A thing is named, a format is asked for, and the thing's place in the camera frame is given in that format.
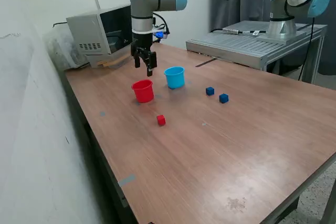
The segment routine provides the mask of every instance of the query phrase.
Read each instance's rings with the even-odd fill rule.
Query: blue cube
[[[226,103],[226,102],[229,101],[229,96],[228,96],[227,94],[221,94],[221,95],[219,96],[219,101],[220,101],[221,103]]]
[[[205,89],[205,92],[207,95],[214,95],[215,94],[215,89],[213,87],[208,87]]]

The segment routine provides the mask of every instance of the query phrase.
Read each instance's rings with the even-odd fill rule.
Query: metal workbench
[[[267,30],[268,24],[268,22],[246,20],[227,28],[242,31]],[[301,31],[306,32],[306,35],[302,39],[288,45],[261,42],[257,40],[256,36],[252,35],[231,35],[223,31],[214,31],[201,38],[187,41],[186,47],[188,51],[199,52],[214,58],[266,71],[267,65],[270,63],[309,43],[311,26],[305,26],[306,24],[297,24],[298,30],[301,28]],[[327,25],[314,25],[313,39],[302,75],[304,82],[315,82],[326,31]]]

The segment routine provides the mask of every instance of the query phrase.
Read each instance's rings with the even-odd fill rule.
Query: gray floor
[[[299,71],[287,75],[297,79]],[[336,90],[336,76],[318,74],[315,85]],[[317,224],[321,220],[329,194],[336,178],[336,163],[324,172],[300,197],[299,207],[281,224]]]

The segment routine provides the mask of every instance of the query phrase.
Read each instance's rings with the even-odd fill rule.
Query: plastic bag
[[[53,27],[44,41],[51,60],[59,70],[78,68],[88,63],[86,57],[78,52],[68,24]]]

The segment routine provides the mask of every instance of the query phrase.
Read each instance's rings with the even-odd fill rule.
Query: red cube
[[[157,122],[160,126],[164,126],[166,124],[166,119],[163,115],[158,115],[156,119],[158,120]]]

